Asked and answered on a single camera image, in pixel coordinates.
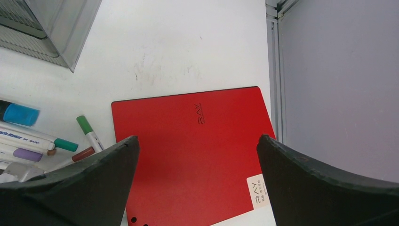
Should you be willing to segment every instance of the notebook cover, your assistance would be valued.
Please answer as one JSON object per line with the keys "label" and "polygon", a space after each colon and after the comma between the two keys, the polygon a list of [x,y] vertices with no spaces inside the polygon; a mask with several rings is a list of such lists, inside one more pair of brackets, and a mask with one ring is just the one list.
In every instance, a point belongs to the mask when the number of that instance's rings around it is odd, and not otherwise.
{"label": "notebook cover", "polygon": [[118,101],[112,114],[116,140],[137,135],[141,147],[129,226],[206,226],[254,209],[256,145],[274,137],[258,87]]}

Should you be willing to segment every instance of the pen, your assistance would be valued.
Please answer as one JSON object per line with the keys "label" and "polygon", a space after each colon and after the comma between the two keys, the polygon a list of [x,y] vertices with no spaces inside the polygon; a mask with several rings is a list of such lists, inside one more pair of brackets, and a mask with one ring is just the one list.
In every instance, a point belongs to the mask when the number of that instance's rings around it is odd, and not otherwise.
{"label": "pen", "polygon": [[78,149],[78,145],[73,143],[73,142],[70,142],[70,141],[67,141],[67,140],[63,140],[61,138],[57,138],[55,136],[48,135],[48,134],[45,134],[45,133],[41,133],[41,132],[26,128],[26,127],[23,127],[23,126],[18,126],[18,125],[12,124],[12,123],[7,123],[7,122],[0,121],[0,128],[10,129],[10,130],[13,130],[13,131],[17,131],[17,132],[20,132],[20,133],[24,133],[24,134],[27,134],[27,135],[31,135],[31,136],[34,136],[34,137],[39,137],[39,138],[48,140],[48,141],[54,143],[54,145],[56,147],[59,147],[59,148],[62,148],[62,149],[65,149],[65,150],[68,150],[68,151],[71,151],[71,152],[75,152]]}
{"label": "pen", "polygon": [[91,146],[93,147],[96,153],[102,152],[104,150],[103,145],[101,144],[100,140],[98,139],[96,133],[91,128],[89,122],[87,121],[84,115],[79,116],[76,118],[80,127],[83,130],[83,133],[86,135],[86,139],[89,141]]}

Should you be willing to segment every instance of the green marker cap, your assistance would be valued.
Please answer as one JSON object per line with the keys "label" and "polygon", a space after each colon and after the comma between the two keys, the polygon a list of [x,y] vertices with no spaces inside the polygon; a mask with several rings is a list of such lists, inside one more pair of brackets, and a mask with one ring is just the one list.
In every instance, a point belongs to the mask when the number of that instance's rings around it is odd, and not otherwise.
{"label": "green marker cap", "polygon": [[63,140],[60,138],[57,138],[54,141],[54,144],[56,145],[56,147],[71,151],[71,152],[75,152],[78,149],[78,144],[69,142],[67,140]]}
{"label": "green marker cap", "polygon": [[93,129],[91,128],[90,124],[88,123],[84,115],[79,116],[78,118],[76,118],[76,120],[78,121],[85,135],[88,134],[89,132],[93,132]]}

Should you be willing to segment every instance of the white marker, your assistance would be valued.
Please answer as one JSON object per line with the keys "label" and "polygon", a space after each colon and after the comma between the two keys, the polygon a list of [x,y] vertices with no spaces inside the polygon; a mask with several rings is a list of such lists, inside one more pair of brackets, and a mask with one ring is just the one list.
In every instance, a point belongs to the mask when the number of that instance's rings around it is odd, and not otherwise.
{"label": "white marker", "polygon": [[37,152],[32,152],[29,150],[25,150],[23,148],[5,145],[2,143],[0,143],[0,153],[12,155],[17,158],[26,159],[35,162],[40,161],[40,159],[43,156],[42,154]]}
{"label": "white marker", "polygon": [[0,175],[0,184],[1,183],[13,182],[13,181],[18,181],[18,177],[14,176],[14,175],[10,175],[8,173],[2,173]]}
{"label": "white marker", "polygon": [[88,123],[86,117],[84,115],[79,116],[76,118],[80,127],[82,128],[83,132],[86,135],[87,140],[93,147],[96,153],[102,152],[104,150],[103,145],[101,144],[100,140],[98,139],[97,135],[91,128],[90,124]]}
{"label": "white marker", "polygon": [[4,173],[17,176],[19,182],[25,182],[33,177],[44,174],[44,170],[34,166],[13,162],[4,170]]}
{"label": "white marker", "polygon": [[28,165],[32,165],[32,164],[35,163],[34,161],[29,161],[29,160],[17,158],[17,157],[14,157],[14,156],[10,155],[10,154],[5,154],[5,153],[2,153],[2,152],[0,152],[0,161],[18,162],[18,163],[28,164]]}
{"label": "white marker", "polygon": [[56,145],[49,140],[5,128],[0,128],[0,138],[44,150],[53,150],[56,147]]}
{"label": "white marker", "polygon": [[25,128],[23,126],[18,126],[12,123],[8,123],[5,121],[0,121],[0,128],[5,128],[5,129],[10,129],[13,131],[17,131],[20,133],[24,133],[27,135],[31,135],[34,137],[39,137],[45,140],[49,140],[50,142],[54,143],[56,145],[56,147],[71,151],[71,152],[75,152],[78,149],[78,145],[72,142],[69,142],[67,140],[63,140],[60,138],[57,138],[55,136],[52,135],[48,135],[45,133],[41,133],[39,131],[35,131],[29,128]]}
{"label": "white marker", "polygon": [[3,160],[0,160],[0,170],[1,170],[1,169],[2,169],[2,170],[6,169],[7,166],[9,166],[10,164],[11,164],[10,161],[3,161]]}
{"label": "white marker", "polygon": [[40,148],[37,148],[37,147],[34,147],[34,146],[26,145],[26,144],[23,144],[23,143],[18,143],[18,142],[15,142],[13,140],[4,139],[3,136],[0,136],[0,143],[5,144],[5,145],[9,145],[9,146],[19,147],[19,148],[22,148],[22,149],[25,149],[25,150],[28,150],[28,151],[31,151],[31,152],[40,153],[40,154],[48,155],[48,152],[51,152],[51,151],[40,149]]}

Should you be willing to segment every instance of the clear plastic container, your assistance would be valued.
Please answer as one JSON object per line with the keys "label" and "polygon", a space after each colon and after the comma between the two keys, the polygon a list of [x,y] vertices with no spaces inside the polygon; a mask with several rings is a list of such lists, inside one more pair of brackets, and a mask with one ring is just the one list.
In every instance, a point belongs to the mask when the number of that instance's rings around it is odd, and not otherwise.
{"label": "clear plastic container", "polygon": [[0,0],[0,46],[73,72],[101,0]]}

